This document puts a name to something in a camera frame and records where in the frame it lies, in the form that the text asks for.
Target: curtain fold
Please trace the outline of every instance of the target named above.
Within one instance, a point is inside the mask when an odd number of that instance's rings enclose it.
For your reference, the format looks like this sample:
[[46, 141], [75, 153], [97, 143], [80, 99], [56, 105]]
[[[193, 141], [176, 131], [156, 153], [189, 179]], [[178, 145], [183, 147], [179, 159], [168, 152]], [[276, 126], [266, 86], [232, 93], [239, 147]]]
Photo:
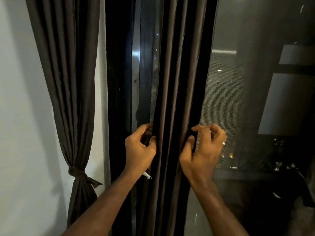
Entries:
[[100, 0], [26, 0], [57, 134], [75, 177], [67, 226], [97, 199], [85, 174], [94, 129], [94, 74]]
[[137, 235], [183, 235], [190, 185], [179, 155], [199, 123], [217, 0], [164, 0], [153, 135], [158, 150], [145, 180]]

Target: forearm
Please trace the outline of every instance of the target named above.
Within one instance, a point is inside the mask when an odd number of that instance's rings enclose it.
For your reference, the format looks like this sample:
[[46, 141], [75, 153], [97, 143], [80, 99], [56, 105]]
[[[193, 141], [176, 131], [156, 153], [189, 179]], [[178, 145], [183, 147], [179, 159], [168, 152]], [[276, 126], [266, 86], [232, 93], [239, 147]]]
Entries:
[[108, 235], [121, 205], [138, 178], [132, 172], [124, 170], [112, 186], [77, 219], [63, 236]]
[[195, 186], [193, 189], [214, 236], [248, 236], [246, 230], [224, 203], [213, 182], [207, 187]]

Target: hand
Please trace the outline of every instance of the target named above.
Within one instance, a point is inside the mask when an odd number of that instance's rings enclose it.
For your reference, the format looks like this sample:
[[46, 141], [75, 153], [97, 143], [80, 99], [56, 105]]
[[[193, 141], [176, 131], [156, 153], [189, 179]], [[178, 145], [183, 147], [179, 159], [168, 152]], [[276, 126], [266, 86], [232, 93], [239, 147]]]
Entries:
[[[226, 132], [216, 124], [196, 125], [191, 128], [200, 133], [198, 151], [191, 154], [195, 144], [194, 136], [189, 136], [179, 157], [180, 165], [194, 190], [206, 189], [212, 185], [213, 170], [226, 141]], [[215, 135], [211, 140], [211, 130]]]
[[156, 154], [155, 136], [150, 139], [146, 147], [140, 140], [150, 123], [141, 125], [132, 135], [126, 138], [126, 166], [125, 171], [135, 174], [138, 178], [149, 168]]

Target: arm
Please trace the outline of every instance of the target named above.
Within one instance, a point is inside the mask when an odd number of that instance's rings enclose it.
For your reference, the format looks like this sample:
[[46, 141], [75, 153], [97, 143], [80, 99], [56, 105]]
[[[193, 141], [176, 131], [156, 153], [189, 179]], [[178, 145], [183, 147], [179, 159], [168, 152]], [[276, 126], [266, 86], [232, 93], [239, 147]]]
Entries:
[[[214, 167], [222, 151], [226, 133], [218, 125], [197, 125], [193, 131], [200, 133], [197, 152], [192, 154], [195, 138], [189, 136], [180, 155], [180, 164], [188, 178], [215, 236], [248, 236], [243, 226], [225, 205], [218, 189], [212, 181]], [[211, 140], [211, 130], [215, 135]]]
[[127, 194], [147, 170], [156, 154], [156, 141], [152, 137], [148, 147], [141, 142], [141, 136], [150, 124], [140, 126], [126, 138], [126, 166], [119, 178], [96, 202], [70, 226], [63, 236], [108, 235], [109, 230]]

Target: curtain knot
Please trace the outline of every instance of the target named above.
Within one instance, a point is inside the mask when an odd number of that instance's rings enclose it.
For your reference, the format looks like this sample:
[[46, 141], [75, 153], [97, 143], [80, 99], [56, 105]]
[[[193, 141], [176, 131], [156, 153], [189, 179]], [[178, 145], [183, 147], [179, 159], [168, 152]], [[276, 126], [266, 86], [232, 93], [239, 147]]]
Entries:
[[69, 175], [77, 178], [79, 176], [83, 176], [87, 182], [91, 183], [93, 188], [95, 189], [96, 187], [98, 187], [99, 185], [103, 185], [102, 183], [92, 179], [91, 177], [88, 177], [85, 174], [84, 170], [80, 170], [78, 167], [74, 166], [74, 167], [69, 167], [69, 171], [68, 171]]

